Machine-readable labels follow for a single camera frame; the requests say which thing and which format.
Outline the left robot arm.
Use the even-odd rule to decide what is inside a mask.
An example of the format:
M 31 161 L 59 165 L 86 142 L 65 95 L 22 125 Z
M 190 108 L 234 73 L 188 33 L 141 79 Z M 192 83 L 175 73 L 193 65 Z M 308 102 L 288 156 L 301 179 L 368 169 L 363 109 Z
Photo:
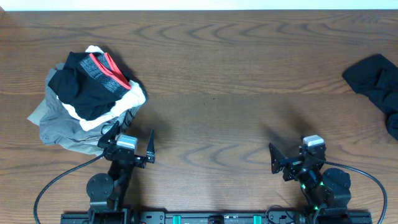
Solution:
M 103 213 L 121 209 L 134 168 L 143 169 L 147 163 L 155 162 L 154 136 L 152 130 L 145 156 L 136 154 L 137 138 L 123 134 L 118 123 L 99 139 L 98 146 L 111 166 L 107 173 L 94 175 L 86 185 L 91 211 Z

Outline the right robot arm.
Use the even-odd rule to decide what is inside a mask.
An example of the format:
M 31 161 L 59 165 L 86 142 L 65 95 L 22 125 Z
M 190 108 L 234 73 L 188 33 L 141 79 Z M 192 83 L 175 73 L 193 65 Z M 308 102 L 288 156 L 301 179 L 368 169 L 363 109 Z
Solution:
M 283 173 L 284 181 L 298 181 L 310 207 L 328 213 L 346 210 L 351 200 L 349 174 L 340 169 L 330 168 L 320 172 L 326 163 L 324 143 L 299 147 L 299 155 L 286 158 L 273 144 L 269 144 L 271 171 Z

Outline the black long pants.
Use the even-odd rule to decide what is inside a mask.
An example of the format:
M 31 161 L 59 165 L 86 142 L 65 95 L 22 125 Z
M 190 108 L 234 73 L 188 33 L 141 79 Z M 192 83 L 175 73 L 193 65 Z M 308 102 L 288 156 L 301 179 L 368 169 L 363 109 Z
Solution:
M 355 93 L 368 97 L 385 114 L 387 132 L 397 139 L 397 66 L 374 54 L 347 68 L 342 77 Z

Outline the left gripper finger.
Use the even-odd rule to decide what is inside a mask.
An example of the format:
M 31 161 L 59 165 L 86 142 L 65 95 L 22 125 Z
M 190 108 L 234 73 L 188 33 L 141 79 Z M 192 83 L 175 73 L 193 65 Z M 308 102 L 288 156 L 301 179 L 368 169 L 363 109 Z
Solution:
M 116 139 L 116 136 L 120 130 L 119 121 L 116 121 L 113 126 L 99 139 L 99 146 L 109 146 L 112 141 Z
M 146 150 L 147 157 L 155 157 L 154 136 L 155 136 L 155 130 L 152 129 L 150 132 L 150 138 Z

